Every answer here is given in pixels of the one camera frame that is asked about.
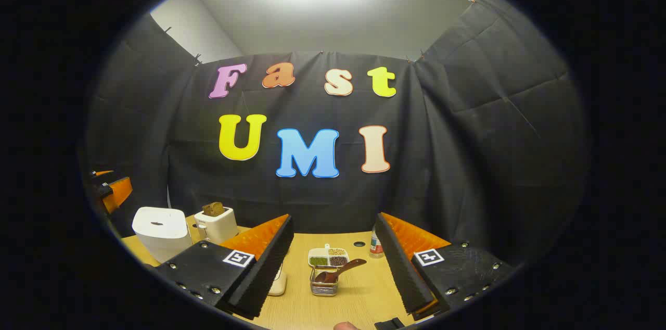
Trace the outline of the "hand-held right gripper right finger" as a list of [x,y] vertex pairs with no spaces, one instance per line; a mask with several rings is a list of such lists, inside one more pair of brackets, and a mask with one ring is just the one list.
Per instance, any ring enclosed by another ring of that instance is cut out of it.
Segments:
[[377,215],[374,231],[402,304],[415,320],[478,301],[514,270],[468,240],[448,242],[387,213]]

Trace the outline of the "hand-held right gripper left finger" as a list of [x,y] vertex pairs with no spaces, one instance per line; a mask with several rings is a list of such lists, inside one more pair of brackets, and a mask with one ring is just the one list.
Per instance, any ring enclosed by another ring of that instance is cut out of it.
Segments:
[[292,240],[292,217],[283,214],[222,243],[201,240],[155,272],[198,301],[252,320],[260,315]]

